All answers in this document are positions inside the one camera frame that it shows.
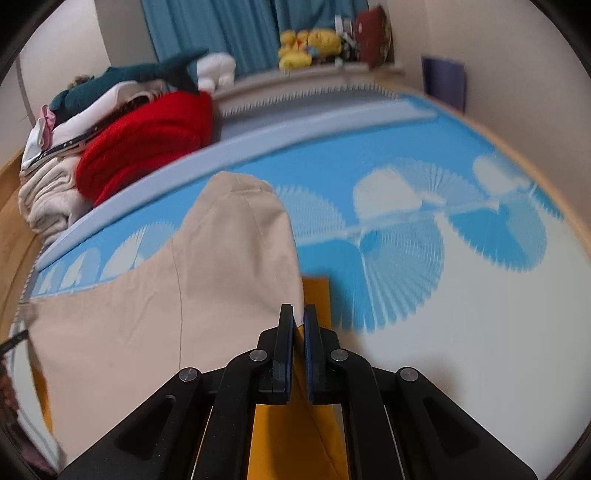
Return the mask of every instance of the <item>curtain fold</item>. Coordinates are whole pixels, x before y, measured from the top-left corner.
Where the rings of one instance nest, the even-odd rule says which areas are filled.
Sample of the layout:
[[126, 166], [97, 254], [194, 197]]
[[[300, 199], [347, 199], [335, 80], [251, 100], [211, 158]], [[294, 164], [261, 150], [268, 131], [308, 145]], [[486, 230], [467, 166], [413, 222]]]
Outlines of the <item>curtain fold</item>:
[[279, 33], [335, 27], [335, 14], [355, 18], [366, 0], [142, 0], [159, 60], [195, 48], [227, 52], [236, 74], [277, 68]]

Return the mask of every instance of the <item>teal curtain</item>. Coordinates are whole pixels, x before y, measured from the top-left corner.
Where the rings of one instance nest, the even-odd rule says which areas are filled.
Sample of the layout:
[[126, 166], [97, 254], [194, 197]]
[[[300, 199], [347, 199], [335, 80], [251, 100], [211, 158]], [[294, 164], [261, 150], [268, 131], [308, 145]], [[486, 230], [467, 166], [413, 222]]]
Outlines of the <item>teal curtain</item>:
[[142, 0], [159, 60], [208, 48], [236, 59], [236, 74], [277, 68], [279, 33], [335, 27], [335, 14], [354, 18], [366, 0]]

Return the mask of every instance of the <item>red blanket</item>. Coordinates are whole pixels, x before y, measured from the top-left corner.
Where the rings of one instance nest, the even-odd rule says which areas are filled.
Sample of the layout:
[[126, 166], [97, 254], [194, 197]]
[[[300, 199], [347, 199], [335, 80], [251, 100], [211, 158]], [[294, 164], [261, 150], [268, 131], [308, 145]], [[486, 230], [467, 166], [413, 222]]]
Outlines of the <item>red blanket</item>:
[[76, 168], [76, 187], [99, 205], [118, 191], [212, 139], [212, 99], [174, 92], [108, 126]]

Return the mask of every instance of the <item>dark green cloth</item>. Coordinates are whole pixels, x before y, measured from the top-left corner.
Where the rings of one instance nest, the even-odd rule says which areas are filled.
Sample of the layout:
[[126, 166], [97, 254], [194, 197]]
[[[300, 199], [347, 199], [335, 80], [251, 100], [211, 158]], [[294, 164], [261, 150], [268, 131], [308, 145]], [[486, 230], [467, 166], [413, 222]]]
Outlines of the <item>dark green cloth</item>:
[[149, 82], [163, 79], [178, 90], [194, 93], [197, 91], [187, 71], [187, 66], [203, 57], [206, 49], [176, 55], [160, 63], [143, 63], [129, 67], [109, 67], [100, 77], [64, 90], [51, 101], [49, 109], [56, 114], [56, 126], [88, 108], [117, 83], [135, 80]]

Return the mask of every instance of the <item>bed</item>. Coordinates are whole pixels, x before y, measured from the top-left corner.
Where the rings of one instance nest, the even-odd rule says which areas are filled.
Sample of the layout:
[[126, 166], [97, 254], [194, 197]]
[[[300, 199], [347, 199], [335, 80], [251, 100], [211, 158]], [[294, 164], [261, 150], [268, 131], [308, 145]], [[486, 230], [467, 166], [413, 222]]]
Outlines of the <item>bed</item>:
[[[539, 478], [560, 473], [591, 420], [591, 237], [551, 183], [483, 128], [367, 72], [263, 78], [217, 106], [217, 143], [77, 222], [24, 298], [137, 268], [212, 174], [251, 174], [287, 210], [302, 274], [329, 277], [345, 348], [415, 366]], [[22, 328], [17, 315], [11, 333]], [[26, 343], [9, 371], [23, 428], [59, 468]]]

